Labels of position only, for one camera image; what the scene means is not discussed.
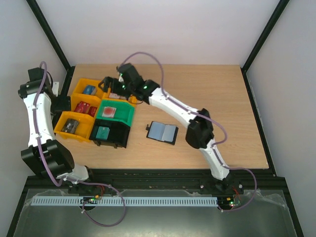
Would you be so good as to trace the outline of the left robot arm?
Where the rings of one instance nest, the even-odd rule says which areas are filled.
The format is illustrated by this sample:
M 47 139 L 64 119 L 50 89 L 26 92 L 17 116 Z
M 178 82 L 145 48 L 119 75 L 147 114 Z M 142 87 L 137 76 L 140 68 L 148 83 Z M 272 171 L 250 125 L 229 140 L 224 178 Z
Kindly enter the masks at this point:
M 23 162 L 41 179 L 72 183 L 88 180 L 88 168 L 75 163 L 71 152 L 56 140 L 53 131 L 51 106 L 58 99 L 58 86 L 42 67 L 29 69 L 28 75 L 30 80 L 18 90 L 28 112 L 30 130 L 28 147 L 21 151 Z

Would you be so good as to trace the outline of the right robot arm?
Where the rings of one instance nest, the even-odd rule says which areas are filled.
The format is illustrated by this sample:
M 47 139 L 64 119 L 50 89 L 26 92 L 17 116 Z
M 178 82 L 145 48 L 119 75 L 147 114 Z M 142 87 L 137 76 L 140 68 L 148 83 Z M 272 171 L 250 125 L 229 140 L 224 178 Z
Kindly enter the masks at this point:
M 210 118 L 209 111 L 190 107 L 168 94 L 162 84 L 150 79 L 144 80 L 130 63 L 119 66 L 117 71 L 118 78 L 105 77 L 98 88 L 103 92 L 109 88 L 114 89 L 115 94 L 126 98 L 135 96 L 137 100 L 157 107 L 177 119 L 187 130 L 186 142 L 198 149 L 209 164 L 216 190 L 227 193 L 233 187 L 233 176 L 217 148 L 218 142 L 213 133 L 215 122 Z

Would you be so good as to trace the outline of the black leather card holder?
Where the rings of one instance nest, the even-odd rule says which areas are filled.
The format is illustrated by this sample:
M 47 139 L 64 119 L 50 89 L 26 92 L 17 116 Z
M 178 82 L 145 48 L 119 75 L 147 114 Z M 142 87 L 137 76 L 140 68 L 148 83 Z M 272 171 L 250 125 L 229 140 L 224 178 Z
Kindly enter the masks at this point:
M 173 124 L 165 124 L 157 121 L 152 121 L 147 124 L 146 137 L 159 142 L 175 145 L 179 128 Z

